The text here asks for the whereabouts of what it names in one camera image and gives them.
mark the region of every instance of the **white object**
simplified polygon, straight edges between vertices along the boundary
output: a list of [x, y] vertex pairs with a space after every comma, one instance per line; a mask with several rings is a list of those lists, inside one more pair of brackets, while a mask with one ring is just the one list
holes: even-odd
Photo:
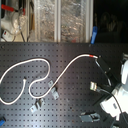
[[[115, 96], [117, 99], [122, 112], [126, 112], [128, 114], [128, 106], [126, 101], [128, 100], [128, 92], [123, 89], [123, 87], [119, 87], [117, 89], [114, 89], [112, 94]], [[102, 109], [106, 112], [109, 113], [112, 117], [116, 117], [120, 115], [120, 109], [113, 97], [111, 97], [108, 100], [105, 100], [101, 102], [101, 107]]]
[[54, 42], [58, 42], [58, 0], [55, 0]]
[[120, 115], [117, 115], [116, 116], [116, 121], [119, 121], [120, 120]]
[[86, 0], [86, 19], [85, 19], [85, 41], [89, 43], [93, 30], [93, 0]]
[[[15, 15], [14, 12], [8, 12], [10, 15], [10, 17], [13, 17]], [[5, 13], [5, 17], [3, 19], [1, 19], [1, 28], [3, 30], [6, 30], [10, 33], [12, 33], [13, 31], [13, 26], [12, 26], [12, 21], [11, 21], [11, 18], [8, 18], [8, 15]]]
[[11, 35], [8, 31], [4, 30], [2, 37], [7, 41], [7, 42], [12, 42], [14, 40], [14, 35]]
[[122, 66], [121, 75], [122, 75], [122, 78], [121, 78], [122, 83], [126, 84], [127, 78], [128, 78], [128, 60]]
[[[128, 61], [126, 61], [124, 65], [122, 65], [121, 75], [122, 75], [121, 77], [122, 84], [124, 84], [125, 86], [128, 86], [126, 85], [127, 84], [126, 82], [128, 80]], [[128, 92], [123, 88], [123, 86], [120, 85], [113, 90], [112, 94], [115, 96], [115, 98], [119, 102], [122, 112], [126, 112], [128, 114], [128, 106], [126, 103], [126, 101], [128, 100]], [[113, 97], [101, 102], [100, 105], [102, 109], [105, 112], [109, 113], [112, 117], [115, 117], [115, 116], [118, 117], [121, 113], [119, 106], [117, 105]]]
[[61, 42], [61, 0], [58, 0], [58, 42]]
[[[3, 74], [2, 77], [0, 78], [0, 84], [2, 83], [2, 80], [4, 79], [5, 75], [6, 75], [10, 70], [12, 70], [13, 68], [15, 68], [15, 67], [17, 67], [17, 66], [19, 66], [19, 65], [26, 64], [26, 63], [33, 62], [33, 61], [44, 61], [44, 62], [46, 62], [47, 65], [48, 65], [48, 72], [47, 72], [47, 74], [46, 74], [45, 77], [43, 77], [43, 78], [41, 78], [41, 79], [38, 79], [38, 80], [34, 80], [34, 81], [30, 84], [30, 86], [29, 86], [29, 91], [30, 91], [31, 86], [32, 86], [34, 83], [40, 82], [40, 81], [42, 81], [42, 80], [44, 80], [44, 79], [46, 79], [46, 78], [48, 77], [48, 75], [49, 75], [49, 73], [50, 73], [50, 64], [49, 64], [49, 62], [48, 62], [47, 60], [42, 59], [42, 58], [36, 58], [36, 59], [30, 59], [30, 60], [27, 60], [27, 61], [23, 61], [23, 62], [19, 62], [19, 63], [17, 63], [17, 64], [14, 64], [13, 66], [11, 66], [9, 69], [7, 69], [7, 70], [4, 72], [4, 74]], [[1, 97], [0, 97], [0, 101], [1, 101], [3, 104], [5, 104], [5, 105], [12, 105], [12, 104], [14, 104], [14, 103], [21, 97], [21, 95], [23, 94], [24, 88], [25, 88], [25, 84], [26, 84], [26, 79], [23, 79], [23, 88], [22, 88], [22, 91], [21, 91], [21, 93], [19, 94], [19, 96], [18, 96], [14, 101], [12, 101], [12, 102], [10, 102], [10, 103], [7, 103], [7, 102], [4, 102], [4, 101], [1, 99]]]
[[6, 42], [4, 39], [1, 38], [1, 42]]

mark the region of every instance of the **cable connector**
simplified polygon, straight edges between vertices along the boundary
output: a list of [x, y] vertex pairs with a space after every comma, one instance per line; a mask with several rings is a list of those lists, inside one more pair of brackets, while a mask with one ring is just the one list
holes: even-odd
[[24, 77], [23, 81], [26, 83], [26, 81], [27, 81], [27, 78], [26, 78], [26, 77]]
[[100, 92], [101, 88], [97, 86], [97, 83], [90, 82], [90, 90], [95, 91], [95, 92]]

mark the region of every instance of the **black pegboard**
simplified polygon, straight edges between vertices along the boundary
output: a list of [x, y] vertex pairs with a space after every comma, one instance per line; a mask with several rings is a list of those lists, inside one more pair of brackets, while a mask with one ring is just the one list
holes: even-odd
[[[48, 90], [48, 82], [55, 81], [66, 65], [76, 56], [83, 53], [101, 55], [113, 73], [120, 77], [120, 59], [122, 53], [128, 53], [127, 44], [54, 44], [54, 43], [0, 43], [0, 76], [11, 65], [41, 57], [51, 64], [49, 77], [32, 87], [35, 95], [42, 95]], [[35, 99], [28, 94], [32, 80], [43, 77], [47, 72], [44, 62], [32, 62], [10, 71], [0, 86], [0, 96], [5, 101], [14, 100], [22, 89], [22, 80], [27, 78], [25, 91], [21, 98], [11, 106], [0, 103], [0, 116], [6, 118], [3, 128], [108, 128], [113, 119], [100, 106], [93, 106], [102, 97], [89, 90], [90, 81], [107, 83], [101, 70], [92, 58], [81, 58], [74, 62], [57, 83], [60, 98], [54, 100], [51, 93], [45, 97], [46, 104], [32, 114], [29, 108]], [[101, 115], [96, 123], [82, 123], [79, 116], [82, 112], [95, 111]], [[123, 119], [121, 127], [127, 127]]]

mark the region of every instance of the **black wire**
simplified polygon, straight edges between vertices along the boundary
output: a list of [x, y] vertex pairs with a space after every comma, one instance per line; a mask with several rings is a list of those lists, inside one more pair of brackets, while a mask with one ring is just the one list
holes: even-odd
[[24, 39], [24, 36], [23, 36], [23, 33], [22, 33], [22, 31], [21, 31], [21, 36], [22, 36], [22, 39], [23, 39], [23, 41], [25, 42], [25, 39]]
[[34, 15], [34, 4], [33, 4], [33, 1], [31, 0], [31, 2], [30, 2], [30, 5], [31, 5], [31, 8], [32, 8], [32, 17], [31, 17], [31, 21], [32, 21], [32, 23], [31, 23], [31, 30], [32, 30], [32, 28], [33, 28], [33, 15]]
[[124, 121], [128, 124], [128, 121], [126, 120], [126, 117], [125, 117], [124, 113], [122, 112], [122, 109], [121, 109], [121, 107], [119, 105], [119, 102], [117, 101], [116, 97], [112, 93], [110, 93], [110, 92], [108, 92], [106, 90], [103, 90], [103, 89], [100, 89], [100, 90], [103, 91], [103, 92], [105, 92], [105, 93], [107, 93], [107, 94], [109, 94], [109, 95], [111, 95], [115, 99], [115, 101], [116, 101], [116, 103], [117, 103], [117, 105], [118, 105], [118, 107], [120, 109], [120, 112], [121, 112], [121, 114], [122, 114], [122, 116], [124, 118]]

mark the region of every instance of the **transparent plastic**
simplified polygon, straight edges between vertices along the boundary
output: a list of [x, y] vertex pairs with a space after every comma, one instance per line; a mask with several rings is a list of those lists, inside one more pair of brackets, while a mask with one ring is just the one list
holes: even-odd
[[[86, 0], [61, 0], [61, 41], [83, 42]], [[55, 0], [34, 0], [35, 30], [30, 42], [54, 42]]]
[[11, 34], [18, 35], [25, 29], [25, 24], [27, 21], [27, 17], [23, 15], [22, 13], [15, 13], [15, 15], [12, 17], [12, 26], [13, 29], [11, 29]]

